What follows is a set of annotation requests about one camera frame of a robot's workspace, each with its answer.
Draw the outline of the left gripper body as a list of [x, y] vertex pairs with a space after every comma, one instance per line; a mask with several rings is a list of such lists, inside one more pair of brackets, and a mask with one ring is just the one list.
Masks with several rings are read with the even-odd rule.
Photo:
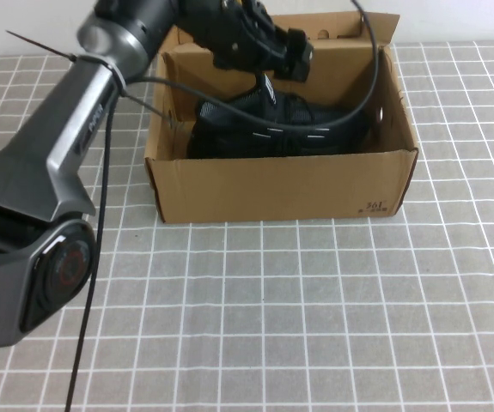
[[273, 70], [276, 75], [288, 75], [285, 31], [275, 25], [261, 1], [239, 1], [239, 8], [236, 68], [249, 73]]

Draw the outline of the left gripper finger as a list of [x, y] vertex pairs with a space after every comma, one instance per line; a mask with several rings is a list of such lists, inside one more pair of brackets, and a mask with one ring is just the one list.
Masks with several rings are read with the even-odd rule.
[[310, 73], [312, 53], [293, 58], [285, 66], [273, 71], [273, 77], [288, 82], [306, 82]]
[[288, 29], [288, 54], [290, 57], [311, 57], [313, 47], [306, 33], [297, 28]]

